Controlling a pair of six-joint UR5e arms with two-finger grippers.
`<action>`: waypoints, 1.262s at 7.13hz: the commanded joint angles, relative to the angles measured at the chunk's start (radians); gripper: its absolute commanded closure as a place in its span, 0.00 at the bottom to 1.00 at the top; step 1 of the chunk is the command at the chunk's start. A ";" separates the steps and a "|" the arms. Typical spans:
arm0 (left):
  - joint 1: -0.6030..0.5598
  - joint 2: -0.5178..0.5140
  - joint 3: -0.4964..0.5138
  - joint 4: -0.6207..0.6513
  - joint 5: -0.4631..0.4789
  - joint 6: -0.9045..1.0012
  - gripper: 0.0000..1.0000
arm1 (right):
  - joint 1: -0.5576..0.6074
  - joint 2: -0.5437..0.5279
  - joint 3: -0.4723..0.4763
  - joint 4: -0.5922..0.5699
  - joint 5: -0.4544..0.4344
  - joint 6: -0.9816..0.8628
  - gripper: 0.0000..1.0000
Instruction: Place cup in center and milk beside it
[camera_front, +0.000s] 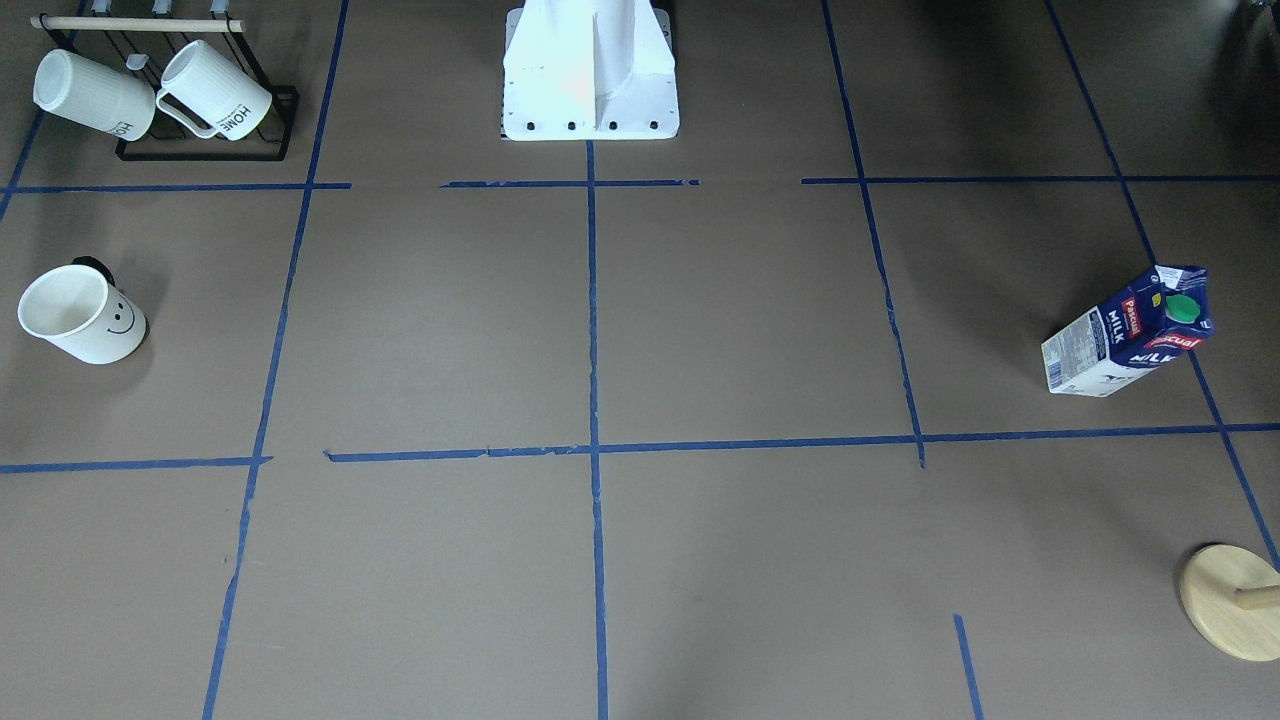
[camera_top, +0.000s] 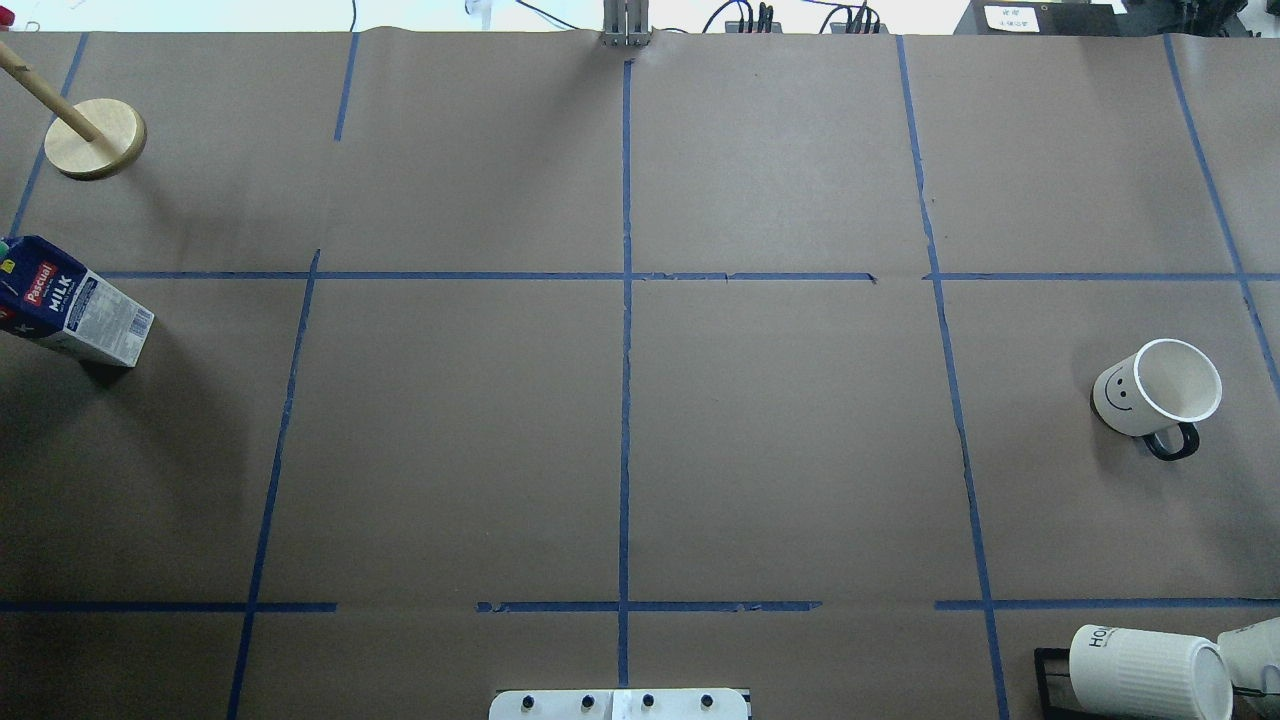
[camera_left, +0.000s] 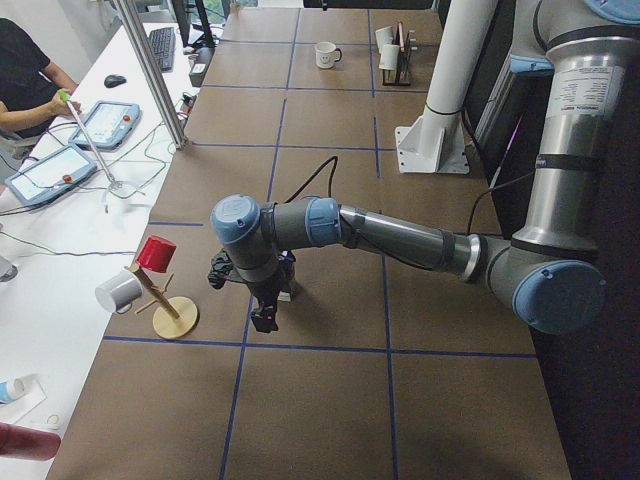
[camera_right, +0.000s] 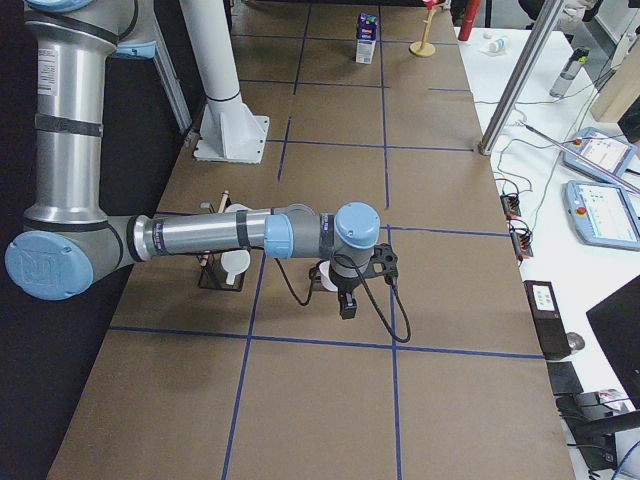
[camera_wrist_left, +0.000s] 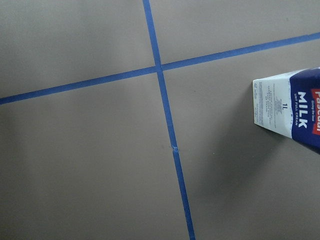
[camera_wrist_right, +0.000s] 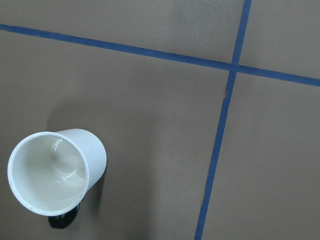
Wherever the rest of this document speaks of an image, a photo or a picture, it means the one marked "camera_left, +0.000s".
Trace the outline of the person's hand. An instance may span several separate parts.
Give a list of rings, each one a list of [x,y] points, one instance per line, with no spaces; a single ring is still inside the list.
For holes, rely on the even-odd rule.
[[[80,104],[77,102],[65,102],[59,95],[54,95],[52,99],[46,104],[46,110],[51,117],[59,115],[71,115],[72,106],[74,109],[78,109]]]

